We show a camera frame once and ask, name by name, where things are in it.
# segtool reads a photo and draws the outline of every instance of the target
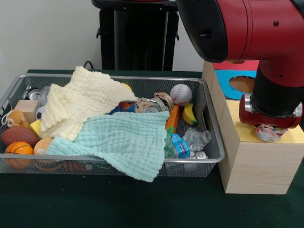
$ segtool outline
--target black stand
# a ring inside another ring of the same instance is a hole
[[[175,2],[92,0],[100,8],[102,68],[172,71],[178,38]]]

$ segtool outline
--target yellow towel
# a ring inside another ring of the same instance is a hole
[[[74,140],[83,123],[109,113],[122,101],[136,101],[134,93],[101,72],[77,66],[71,81],[60,87],[52,84],[41,117],[40,136]]]

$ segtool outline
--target orange ball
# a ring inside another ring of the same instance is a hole
[[[6,148],[5,153],[30,155],[33,154],[33,148],[27,142],[13,142]],[[28,167],[32,160],[7,158],[5,162],[13,169],[21,170]]]

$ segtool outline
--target white wall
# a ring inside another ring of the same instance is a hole
[[[0,96],[28,69],[101,68],[99,9],[90,0],[0,0]],[[201,71],[202,60],[179,23],[175,71]]]
[[[202,71],[203,59],[194,49],[187,32],[179,20],[178,34],[179,41],[175,41],[173,70],[174,71]]]

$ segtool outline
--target black cable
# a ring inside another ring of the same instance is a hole
[[[87,64],[90,64],[91,69],[94,70],[93,64],[89,60],[85,62],[84,68],[86,67]]]

